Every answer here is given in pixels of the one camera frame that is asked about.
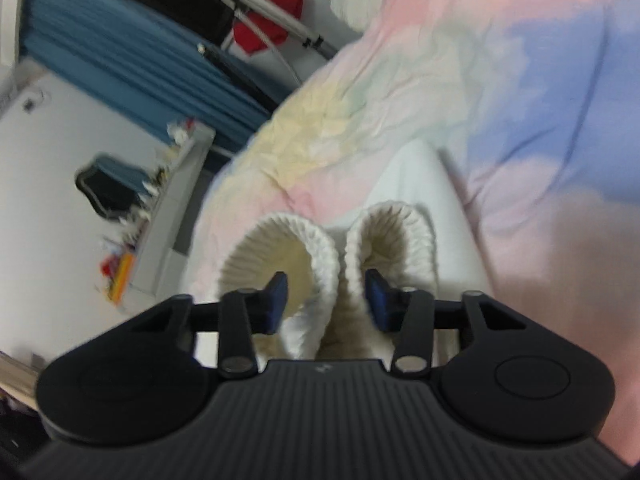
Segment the white desk with drawers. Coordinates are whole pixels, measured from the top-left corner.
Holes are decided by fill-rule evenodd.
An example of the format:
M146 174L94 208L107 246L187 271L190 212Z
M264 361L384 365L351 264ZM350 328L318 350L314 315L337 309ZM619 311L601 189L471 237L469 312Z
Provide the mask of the white desk with drawers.
M195 119L178 122L169 130L183 133L186 140L171 162L166 183L134 250L128 283L120 298L120 304L130 313L139 313L179 290L186 253L179 252L175 244L215 139L215 130Z

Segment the black framed mirror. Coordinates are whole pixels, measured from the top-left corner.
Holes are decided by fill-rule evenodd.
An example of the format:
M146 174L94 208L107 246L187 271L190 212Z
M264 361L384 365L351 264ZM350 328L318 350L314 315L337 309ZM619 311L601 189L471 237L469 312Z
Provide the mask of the black framed mirror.
M140 196L150 196L144 187L150 182L151 178L143 168L109 154L96 155L75 176L78 191L94 212L107 221L125 219L134 207L141 206Z

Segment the pastel tie-dye duvet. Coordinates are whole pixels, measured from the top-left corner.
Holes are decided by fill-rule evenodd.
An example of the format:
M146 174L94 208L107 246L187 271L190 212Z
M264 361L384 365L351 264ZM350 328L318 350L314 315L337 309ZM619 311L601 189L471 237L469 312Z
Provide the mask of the pastel tie-dye duvet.
M383 0L215 180L183 275L212 300L266 214L354 244L370 206L432 225L439 291L488 287L594 353L639 457L639 0Z

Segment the blue curtain left of window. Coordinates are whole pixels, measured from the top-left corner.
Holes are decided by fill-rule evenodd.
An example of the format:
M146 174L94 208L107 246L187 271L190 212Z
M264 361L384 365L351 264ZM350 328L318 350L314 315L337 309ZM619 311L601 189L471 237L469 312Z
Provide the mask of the blue curtain left of window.
M239 151L290 92L258 68L134 0L26 0L23 52L167 142L197 119Z

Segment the white tripod stand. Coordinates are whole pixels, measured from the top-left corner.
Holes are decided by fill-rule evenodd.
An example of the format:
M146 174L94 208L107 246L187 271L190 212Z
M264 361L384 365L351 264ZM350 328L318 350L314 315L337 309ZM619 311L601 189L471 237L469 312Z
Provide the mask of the white tripod stand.
M281 63L281 65L288 71L290 76L296 82L301 84L302 80L299 78L295 68L285 59L282 53L278 50L273 41L263 32L243 11L243 8L247 8L250 11L254 11L270 22L282 27L291 37L296 39L305 49L311 49L318 53L326 61L331 61L337 54L338 49L330 44L326 38L315 32L314 30L306 27L297 18L294 18L292 14L285 12L280 6L277 6L270 0L219 0L225 6L233 12L234 17L244 24L251 32L257 36L258 39L267 46L267 49L274 55L274 57Z

